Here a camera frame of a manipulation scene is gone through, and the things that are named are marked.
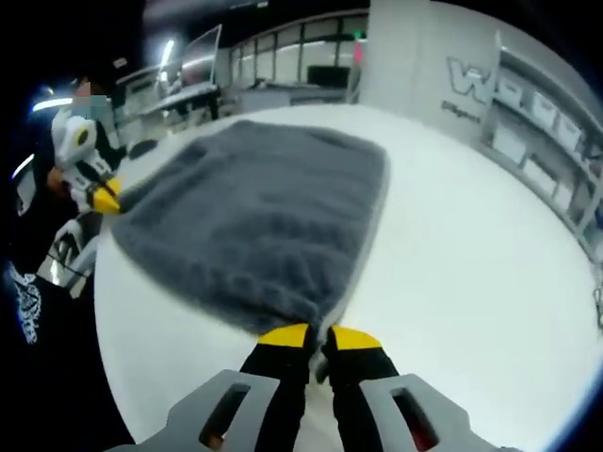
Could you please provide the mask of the person's left hand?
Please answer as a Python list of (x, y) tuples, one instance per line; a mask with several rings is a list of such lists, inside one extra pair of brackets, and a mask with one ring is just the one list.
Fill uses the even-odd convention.
[(63, 178), (63, 171), (57, 167), (53, 167), (46, 179), (48, 188), (59, 197), (69, 195), (69, 185)]

